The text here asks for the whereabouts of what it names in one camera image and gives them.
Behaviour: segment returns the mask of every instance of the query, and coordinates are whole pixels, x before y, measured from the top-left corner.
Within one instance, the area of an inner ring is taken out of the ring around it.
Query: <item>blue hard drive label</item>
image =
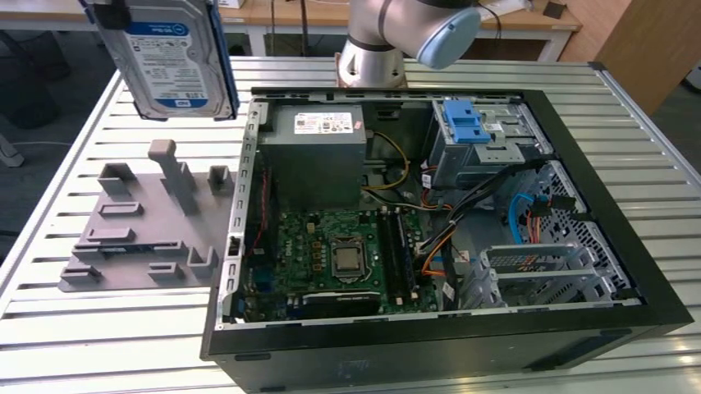
[[[154,100],[170,108],[201,108],[208,87],[192,59],[193,37],[182,23],[134,22],[126,29],[142,77]]]

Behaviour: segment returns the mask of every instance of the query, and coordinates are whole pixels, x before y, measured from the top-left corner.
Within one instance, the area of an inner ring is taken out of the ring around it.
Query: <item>ram slot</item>
[[[405,229],[405,221],[403,220],[401,213],[394,214],[394,220],[396,225],[393,228],[397,229],[400,232],[397,237],[400,238],[400,254],[401,254],[401,264],[404,268],[404,274],[405,274],[405,284],[407,284],[407,291],[411,294],[411,297],[413,300],[419,298],[417,294],[417,278],[415,277],[415,267],[413,267],[413,257],[412,257],[412,249],[409,247],[408,242],[408,235],[407,235],[407,229]]]
[[[400,240],[400,229],[394,212],[377,215],[378,236],[381,237],[382,270],[388,286],[388,298],[403,305],[409,300],[409,286],[407,284],[405,264]]]

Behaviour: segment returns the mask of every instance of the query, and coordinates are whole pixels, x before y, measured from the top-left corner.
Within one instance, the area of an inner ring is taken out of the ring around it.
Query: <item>metal slatted table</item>
[[[157,172],[153,139],[178,142],[194,172],[236,171],[253,86],[334,86],[332,59],[234,58],[241,118],[143,121],[117,75],[0,270],[0,392],[237,393],[200,360],[209,288],[63,293],[67,264],[95,206],[98,173],[129,162]],[[587,64],[408,62],[412,87],[543,89],[694,317],[701,320],[701,179],[605,71]],[[701,323],[638,341],[569,371],[364,387],[382,392],[699,392]]]

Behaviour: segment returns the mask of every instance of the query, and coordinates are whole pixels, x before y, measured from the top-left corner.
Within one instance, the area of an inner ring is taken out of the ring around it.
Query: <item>motherboard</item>
[[[436,311],[413,269],[423,239],[412,209],[284,213],[277,261],[253,269],[257,320]]]

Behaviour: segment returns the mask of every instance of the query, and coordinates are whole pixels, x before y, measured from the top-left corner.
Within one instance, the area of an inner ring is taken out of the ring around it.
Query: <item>power supply label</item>
[[[204,107],[208,88],[198,63],[188,56],[193,46],[188,26],[134,22],[125,34],[157,102],[170,108]]]
[[[353,133],[350,112],[302,112],[296,115],[296,134]]]

